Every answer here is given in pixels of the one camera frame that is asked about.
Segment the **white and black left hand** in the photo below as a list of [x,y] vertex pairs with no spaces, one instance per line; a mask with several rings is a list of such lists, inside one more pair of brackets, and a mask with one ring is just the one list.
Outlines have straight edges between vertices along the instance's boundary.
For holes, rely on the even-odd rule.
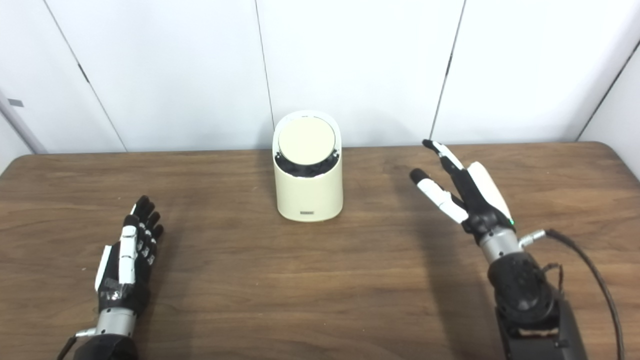
[[128,309],[140,316],[151,299],[150,280],[163,234],[161,215],[144,194],[123,219],[119,240],[105,246],[94,281],[99,312]]

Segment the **white and black right hand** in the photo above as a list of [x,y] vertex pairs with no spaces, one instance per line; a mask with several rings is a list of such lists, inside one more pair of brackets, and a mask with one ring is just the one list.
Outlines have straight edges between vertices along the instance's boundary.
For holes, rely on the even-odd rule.
[[422,145],[438,155],[442,168],[459,194],[455,196],[446,191],[420,168],[410,171],[412,182],[441,212],[473,235],[477,243],[498,228],[515,231],[514,220],[502,193],[480,162],[464,166],[447,146],[438,141],[424,139]]

